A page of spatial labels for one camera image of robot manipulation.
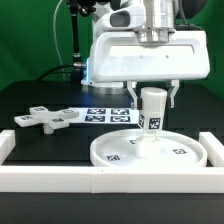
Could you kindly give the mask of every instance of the white border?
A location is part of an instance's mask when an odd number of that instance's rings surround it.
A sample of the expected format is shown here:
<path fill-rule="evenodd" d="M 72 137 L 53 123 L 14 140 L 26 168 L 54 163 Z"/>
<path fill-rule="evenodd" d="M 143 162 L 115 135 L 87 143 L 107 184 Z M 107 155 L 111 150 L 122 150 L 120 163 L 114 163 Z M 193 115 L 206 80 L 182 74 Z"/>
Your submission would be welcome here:
<path fill-rule="evenodd" d="M 201 133 L 200 140 L 203 139 L 203 144 L 206 145 L 206 141 L 211 141 L 213 137 L 211 133 Z M 10 153 L 14 147 L 14 140 L 14 131 L 3 131 L 0 134 L 0 150 L 5 150 L 7 145 L 7 153 Z M 224 193 L 224 168 L 145 170 L 111 167 L 1 166 L 0 192 Z"/>

